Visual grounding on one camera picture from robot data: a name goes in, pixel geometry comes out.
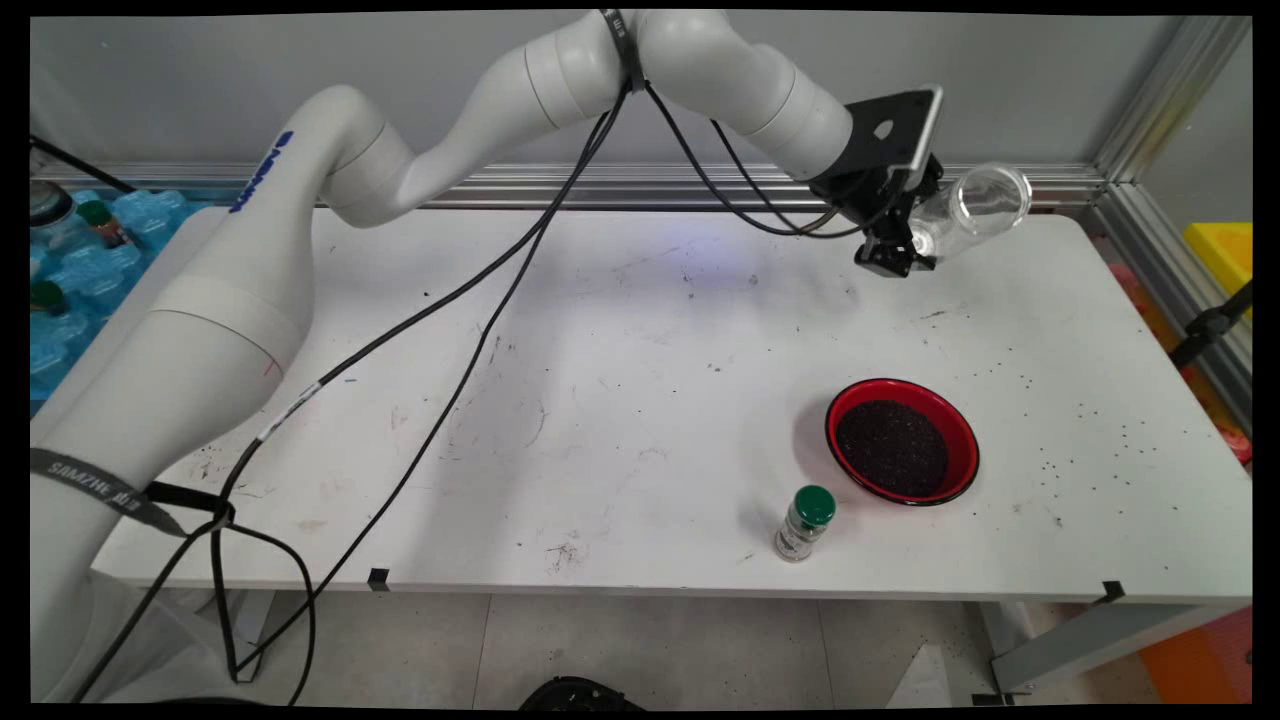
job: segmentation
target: floor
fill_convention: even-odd
[[[301,603],[276,593],[266,626]],[[955,706],[992,693],[978,607],[960,602],[330,593],[302,705],[513,710],[556,675],[581,675],[646,710],[884,707],[916,650],[942,648]],[[292,693],[298,623],[246,689]],[[1019,705],[1158,702],[1124,657]]]

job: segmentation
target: green cap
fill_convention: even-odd
[[[809,527],[826,525],[836,516],[836,498],[822,486],[805,486],[796,491],[796,514]]]
[[[63,288],[51,281],[31,286],[31,304],[44,309],[56,309],[63,304]]]
[[[77,208],[76,213],[93,227],[101,227],[111,222],[111,211],[106,209],[106,204],[101,200],[90,200]]]

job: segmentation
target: strap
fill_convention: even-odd
[[[602,9],[604,24],[609,26],[609,37],[622,59],[622,70],[631,78],[631,92],[644,90],[644,68],[640,67],[640,50],[636,49],[635,36],[627,31],[627,23],[622,19],[622,10],[609,8]]]
[[[187,537],[187,533],[157,502],[207,510],[221,518],[223,527],[236,515],[236,509],[216,495],[159,482],[151,483],[146,492],[138,492],[97,465],[42,447],[31,448],[31,471],[76,488],[122,515],[179,538]]]

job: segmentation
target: table leg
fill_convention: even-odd
[[[236,643],[237,657],[246,657],[257,647],[274,598],[275,591],[232,591],[228,593],[227,603],[232,615],[232,639]],[[257,676],[257,669],[262,665],[262,657],[259,655],[252,664],[241,670],[236,682],[252,683]]]
[[[1105,603],[1032,637],[1018,620],[1021,603],[983,603],[996,653],[991,670],[1002,693],[1028,693],[1079,675],[1149,644],[1198,628],[1235,607]]]

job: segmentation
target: table surface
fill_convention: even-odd
[[[535,217],[420,210],[357,231],[316,210],[315,322],[293,368],[262,413],[160,479],[220,486],[303,387]],[[220,218],[179,232],[32,442]],[[383,568],[397,591],[1092,601],[1120,580],[1125,602],[1249,601],[1252,480],[1079,225],[1028,217],[905,281],[855,266],[855,246],[718,213],[561,213],[457,410],[332,587],[367,589]],[[296,414],[237,486],[237,520],[323,577],[403,474],[515,266]],[[877,377],[968,418],[982,466],[961,497],[900,506],[837,468],[827,404]],[[788,564],[771,539],[808,483],[838,509],[814,555]],[[174,547],[122,521],[95,568],[150,583]],[[211,583],[206,548],[172,584]],[[230,585],[301,587],[274,548],[224,548]]]

